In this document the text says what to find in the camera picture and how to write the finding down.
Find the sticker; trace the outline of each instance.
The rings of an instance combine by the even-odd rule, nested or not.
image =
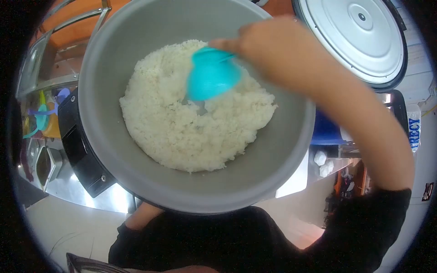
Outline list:
[[[425,192],[423,193],[422,201],[428,201],[431,199],[431,194],[433,192],[434,183],[427,183],[425,186]]]

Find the white plastic bag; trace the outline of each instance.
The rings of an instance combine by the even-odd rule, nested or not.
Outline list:
[[[408,140],[411,150],[416,152],[420,146],[420,116],[422,112],[417,104],[407,104],[406,110],[408,117]]]

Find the stainless steel lid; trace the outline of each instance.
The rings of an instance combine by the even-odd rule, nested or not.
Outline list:
[[[403,70],[404,41],[382,0],[299,0],[301,18],[345,67],[372,84]]]

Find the hand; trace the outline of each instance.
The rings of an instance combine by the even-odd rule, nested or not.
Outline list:
[[[125,221],[127,228],[142,230],[153,218],[164,211],[146,202],[141,203],[137,210]]]
[[[243,26],[238,38],[216,39],[209,46],[239,55],[272,83],[310,97],[335,77],[332,73],[345,71],[293,16]]]

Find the yellow item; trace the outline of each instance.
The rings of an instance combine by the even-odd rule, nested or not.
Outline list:
[[[45,96],[44,96],[44,92],[41,90],[39,92],[39,105],[43,105],[45,104]]]
[[[30,129],[30,121],[29,121],[29,117],[26,117],[23,122],[23,135],[27,135],[29,133],[29,129]]]
[[[55,109],[55,104],[53,102],[47,103],[48,111]],[[58,116],[53,113],[49,117],[49,124],[47,128],[42,131],[42,135],[48,138],[61,138],[61,133],[59,132]]]

